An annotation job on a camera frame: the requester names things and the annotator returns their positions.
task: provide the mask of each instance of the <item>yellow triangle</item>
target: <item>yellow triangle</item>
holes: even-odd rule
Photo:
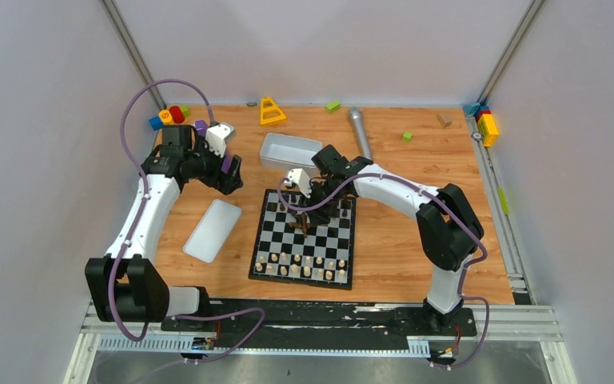
[[[260,125],[271,126],[286,121],[287,117],[272,98],[262,98],[260,101]]]

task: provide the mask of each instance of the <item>white wall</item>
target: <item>white wall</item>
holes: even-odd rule
[[[0,383],[60,382],[137,179],[118,123],[142,86],[99,2],[0,1]],[[145,154],[149,100],[130,119]]]
[[[614,2],[547,2],[490,104],[533,288],[579,382],[614,382]]]
[[[473,102],[529,3],[117,0],[155,78],[189,80],[215,103],[361,105]]]

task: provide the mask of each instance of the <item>chessboard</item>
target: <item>chessboard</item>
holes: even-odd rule
[[[296,205],[300,192],[282,191]],[[279,202],[276,190],[267,190],[257,228],[248,278],[297,282],[311,286],[352,289],[356,200],[338,201],[337,216],[328,225],[295,228],[296,219]]]

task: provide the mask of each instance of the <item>blue block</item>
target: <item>blue block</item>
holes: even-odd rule
[[[161,128],[163,128],[163,122],[158,116],[155,116],[150,119],[150,125],[152,126],[153,130],[160,130]]]
[[[481,104],[478,102],[475,102],[474,104],[465,104],[462,106],[462,111],[464,112],[465,116],[472,116],[479,111],[480,106]]]

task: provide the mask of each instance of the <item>wooden tabletop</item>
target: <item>wooden tabletop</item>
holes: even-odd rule
[[[259,125],[259,107],[216,106],[218,121],[236,127],[231,153],[243,158],[244,186],[223,196],[200,182],[185,186],[165,223],[157,248],[157,269],[171,286],[204,286],[219,298],[293,298],[308,300],[420,302],[429,289],[432,263],[421,249],[417,224],[402,213],[373,200],[357,200],[352,290],[304,284],[249,280],[250,259],[257,235],[265,190],[275,188],[284,172],[260,164],[260,148],[269,132],[311,138],[333,144],[347,159],[359,154],[346,108],[328,114],[325,108],[282,107],[288,121]],[[205,109],[191,107],[188,123],[208,120]],[[437,114],[451,116],[442,128]],[[489,259],[468,272],[464,292],[485,296],[491,303],[511,304],[512,294],[488,201],[479,175],[468,129],[459,109],[364,108],[365,129],[373,158],[387,171],[425,185],[458,185],[484,226]],[[410,142],[401,141],[405,131]],[[214,262],[206,264],[182,252],[182,247],[214,199],[243,209],[227,243]]]

